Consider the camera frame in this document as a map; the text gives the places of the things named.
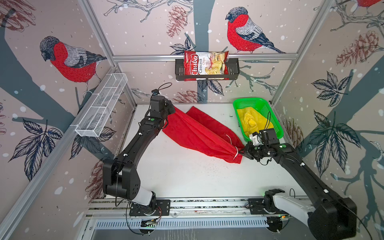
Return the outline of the red shorts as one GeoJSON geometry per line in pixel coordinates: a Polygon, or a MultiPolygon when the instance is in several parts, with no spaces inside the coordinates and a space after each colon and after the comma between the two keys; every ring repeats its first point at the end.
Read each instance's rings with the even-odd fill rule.
{"type": "Polygon", "coordinates": [[[211,116],[191,107],[186,113],[178,108],[168,117],[163,132],[178,145],[215,157],[231,164],[240,164],[243,156],[239,153],[244,145],[228,127],[211,116]]]}

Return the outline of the yellow shorts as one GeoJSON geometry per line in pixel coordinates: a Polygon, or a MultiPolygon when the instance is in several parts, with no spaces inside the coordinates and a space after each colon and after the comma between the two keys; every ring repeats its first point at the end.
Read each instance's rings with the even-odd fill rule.
{"type": "Polygon", "coordinates": [[[270,113],[264,117],[252,107],[237,109],[236,111],[243,136],[246,138],[253,133],[259,133],[261,130],[274,128],[270,120],[270,113]]]}

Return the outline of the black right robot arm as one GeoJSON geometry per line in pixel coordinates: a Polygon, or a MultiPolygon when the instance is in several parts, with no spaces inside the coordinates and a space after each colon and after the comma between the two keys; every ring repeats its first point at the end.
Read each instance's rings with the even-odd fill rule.
{"type": "Polygon", "coordinates": [[[285,212],[305,224],[317,240],[344,240],[356,236],[357,206],[329,188],[301,159],[296,149],[281,144],[274,129],[250,134],[240,151],[248,159],[274,159],[300,185],[308,200],[286,195],[282,189],[265,192],[263,210],[268,214],[285,212]]]}

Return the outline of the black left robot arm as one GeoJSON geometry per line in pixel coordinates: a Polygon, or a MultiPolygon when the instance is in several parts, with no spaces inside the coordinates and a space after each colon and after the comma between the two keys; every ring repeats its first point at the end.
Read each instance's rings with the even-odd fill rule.
{"type": "Polygon", "coordinates": [[[128,146],[113,160],[103,164],[103,192],[142,206],[156,201],[152,191],[141,187],[137,166],[149,144],[166,126],[168,116],[176,112],[174,105],[164,96],[151,98],[151,106],[139,122],[139,130],[128,146]]]}

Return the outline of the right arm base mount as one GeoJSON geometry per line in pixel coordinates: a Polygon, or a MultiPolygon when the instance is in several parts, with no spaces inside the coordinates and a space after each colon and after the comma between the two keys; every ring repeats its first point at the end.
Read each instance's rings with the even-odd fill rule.
{"type": "Polygon", "coordinates": [[[250,210],[251,215],[287,215],[288,213],[275,206],[273,197],[279,193],[285,193],[285,191],[282,189],[265,191],[263,198],[248,199],[248,203],[245,207],[250,210]]]}

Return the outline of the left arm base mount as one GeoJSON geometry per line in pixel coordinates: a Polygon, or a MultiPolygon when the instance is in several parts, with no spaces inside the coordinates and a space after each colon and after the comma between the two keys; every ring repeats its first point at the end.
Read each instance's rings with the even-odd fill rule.
{"type": "Polygon", "coordinates": [[[129,207],[130,217],[162,217],[170,214],[171,201],[168,199],[157,199],[157,196],[152,192],[152,198],[148,206],[133,203],[129,207]]]}

